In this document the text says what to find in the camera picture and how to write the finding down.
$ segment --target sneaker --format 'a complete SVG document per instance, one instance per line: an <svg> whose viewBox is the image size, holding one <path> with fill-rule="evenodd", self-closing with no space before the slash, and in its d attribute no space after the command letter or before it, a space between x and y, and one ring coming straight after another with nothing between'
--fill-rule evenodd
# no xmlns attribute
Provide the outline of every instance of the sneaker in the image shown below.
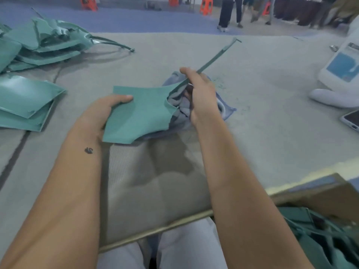
<svg viewBox="0 0 359 269"><path fill-rule="evenodd" d="M229 31L228 28L222 27L222 26L220 26L220 25L217 26L217 29L218 29L219 31L221 31L221 32L228 32L228 31Z"/></svg>
<svg viewBox="0 0 359 269"><path fill-rule="evenodd" d="M251 19L251 22L255 22L255 21L258 21L258 17L252 15L252 19Z"/></svg>

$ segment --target gray work table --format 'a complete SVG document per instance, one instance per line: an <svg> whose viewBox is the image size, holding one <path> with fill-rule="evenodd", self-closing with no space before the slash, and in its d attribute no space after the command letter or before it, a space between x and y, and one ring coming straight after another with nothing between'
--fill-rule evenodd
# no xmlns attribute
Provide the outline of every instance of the gray work table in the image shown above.
<svg viewBox="0 0 359 269"><path fill-rule="evenodd" d="M63 64L56 83L68 94L46 129L30 134L0 191L0 257L40 192L67 131L88 104L111 93L114 85L162 85L180 66L199 68L231 41L225 35L98 35L136 52L99 45ZM356 157L358 134L338 121L344 112L307 98L333 55L329 46L340 45L343 38L238 38L243 43L233 45L205 73L228 105L238 109L227 124L262 185L297 182ZM164 230L173 221L210 209L193 130L112 146L103 176L101 245Z"/></svg>

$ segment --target stack of teal leather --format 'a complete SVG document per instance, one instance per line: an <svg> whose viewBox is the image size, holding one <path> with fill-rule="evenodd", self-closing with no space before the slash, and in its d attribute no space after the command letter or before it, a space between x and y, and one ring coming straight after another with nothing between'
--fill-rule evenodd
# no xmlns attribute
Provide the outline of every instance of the stack of teal leather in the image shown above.
<svg viewBox="0 0 359 269"><path fill-rule="evenodd" d="M65 91L48 81L12 73L0 76L0 127L41 131Z"/></svg>
<svg viewBox="0 0 359 269"><path fill-rule="evenodd" d="M38 18L14 29L0 23L0 73L63 61L98 43L135 51L116 41L92 36L78 25L37 14Z"/></svg>
<svg viewBox="0 0 359 269"><path fill-rule="evenodd" d="M308 208L278 209L316 269L359 268L359 247L343 228Z"/></svg>

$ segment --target plastic stool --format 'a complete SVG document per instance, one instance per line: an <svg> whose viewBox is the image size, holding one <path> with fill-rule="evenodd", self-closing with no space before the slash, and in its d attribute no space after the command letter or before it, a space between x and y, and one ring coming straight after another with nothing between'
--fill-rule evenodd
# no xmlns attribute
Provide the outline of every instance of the plastic stool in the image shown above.
<svg viewBox="0 0 359 269"><path fill-rule="evenodd" d="M203 16L207 14L212 15L212 8L213 8L213 0L202 0L200 13L203 13Z"/></svg>
<svg viewBox="0 0 359 269"><path fill-rule="evenodd" d="M169 6L177 6L178 4L178 0L168 0Z"/></svg>
<svg viewBox="0 0 359 269"><path fill-rule="evenodd" d="M92 11L97 11L97 4L96 4L96 0L80 0L81 1L81 5L82 8L86 9L91 9Z"/></svg>
<svg viewBox="0 0 359 269"><path fill-rule="evenodd" d="M268 15L270 10L270 1L266 4L262 15Z"/></svg>

